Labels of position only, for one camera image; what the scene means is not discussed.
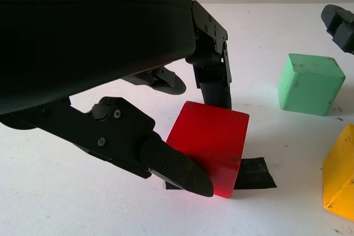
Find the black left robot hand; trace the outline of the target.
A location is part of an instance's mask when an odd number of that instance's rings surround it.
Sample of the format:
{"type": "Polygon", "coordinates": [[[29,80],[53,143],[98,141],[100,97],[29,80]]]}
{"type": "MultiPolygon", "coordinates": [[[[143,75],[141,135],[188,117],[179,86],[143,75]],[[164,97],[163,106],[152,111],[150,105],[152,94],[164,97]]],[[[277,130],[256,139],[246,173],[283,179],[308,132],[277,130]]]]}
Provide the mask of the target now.
{"type": "Polygon", "coordinates": [[[114,80],[180,95],[194,68],[206,104],[231,108],[227,31],[197,0],[1,0],[1,123],[39,128],[144,179],[211,197],[205,170],[123,98],[83,113],[70,97],[114,80]]]}

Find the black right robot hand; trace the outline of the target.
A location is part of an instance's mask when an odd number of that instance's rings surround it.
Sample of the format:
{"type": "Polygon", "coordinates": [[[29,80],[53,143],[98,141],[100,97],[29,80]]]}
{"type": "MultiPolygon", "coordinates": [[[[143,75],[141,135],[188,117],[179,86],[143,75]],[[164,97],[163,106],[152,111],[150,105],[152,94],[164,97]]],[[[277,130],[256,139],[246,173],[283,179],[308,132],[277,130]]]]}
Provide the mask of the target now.
{"type": "Polygon", "coordinates": [[[321,20],[332,41],[345,53],[353,54],[353,13],[334,4],[326,5],[321,20]]]}

